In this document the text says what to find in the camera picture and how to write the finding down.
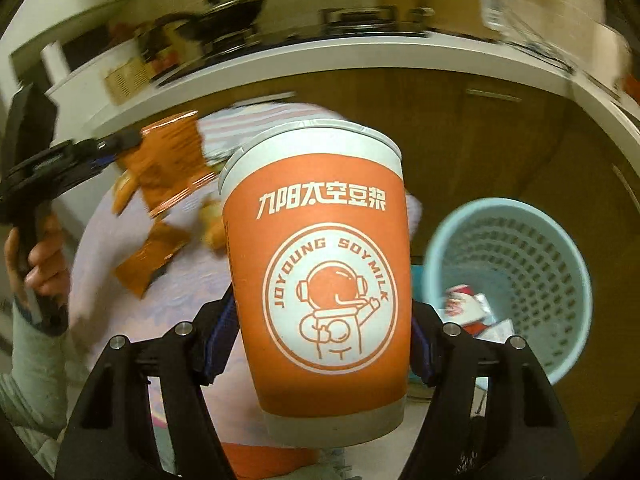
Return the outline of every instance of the orange snack package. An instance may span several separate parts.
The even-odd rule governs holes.
[[[202,155],[197,117],[191,111],[150,124],[142,129],[140,147],[122,156],[140,184],[152,218],[215,177]]]
[[[153,279],[190,240],[187,231],[156,220],[142,247],[113,272],[123,286],[141,299]]]

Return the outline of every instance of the cabinet handle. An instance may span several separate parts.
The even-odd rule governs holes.
[[[265,95],[262,97],[254,97],[252,99],[237,101],[233,103],[229,108],[239,108],[241,106],[258,105],[261,103],[270,103],[272,101],[284,101],[284,99],[289,99],[295,96],[296,96],[295,92],[282,92],[281,94]]]
[[[433,16],[436,11],[431,9],[431,7],[418,7],[417,9],[412,9],[416,14],[420,14],[423,18],[427,18],[429,16]]]
[[[640,214],[640,202],[638,202],[638,197],[636,197],[636,194],[634,193],[634,190],[631,189],[631,186],[629,185],[629,183],[626,181],[625,176],[622,174],[622,171],[620,171],[618,169],[618,167],[615,164],[611,165],[611,169],[613,170],[613,173],[616,174],[616,177],[618,178],[618,180],[622,183],[622,185],[625,187],[626,192],[628,193],[628,195],[631,197],[631,201],[634,203],[634,206],[636,206],[636,210],[638,210],[638,213]]]
[[[469,95],[476,95],[478,97],[489,97],[491,99],[501,99],[502,101],[511,101],[512,103],[519,103],[522,101],[521,98],[507,95],[507,94],[497,94],[496,92],[485,92],[484,90],[476,90],[475,88],[467,88],[466,93]]]

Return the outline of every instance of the kitchen counter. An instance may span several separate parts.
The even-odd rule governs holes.
[[[581,72],[569,75],[507,44],[430,33],[389,33],[321,38],[245,54],[197,70],[163,86],[150,86],[106,113],[94,115],[85,130],[94,137],[113,133],[153,114],[201,96],[282,76],[350,68],[422,68],[462,72],[521,83],[575,100],[609,134],[640,174],[640,135],[610,96]],[[625,107],[633,116],[640,108]]]

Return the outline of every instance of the stove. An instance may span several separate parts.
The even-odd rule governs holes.
[[[322,9],[320,15],[322,30],[328,36],[398,30],[398,10],[395,6]]]
[[[207,59],[225,57],[233,52],[247,50],[259,44],[258,31],[255,26],[251,26],[202,43],[202,53]]]

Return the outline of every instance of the floor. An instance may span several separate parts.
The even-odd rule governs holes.
[[[484,413],[484,391],[476,388],[472,411]],[[346,449],[345,462],[352,466],[351,476],[363,480],[394,480],[400,476],[404,463],[414,447],[418,433],[429,409],[428,402],[409,400],[404,410],[404,421],[385,436]]]

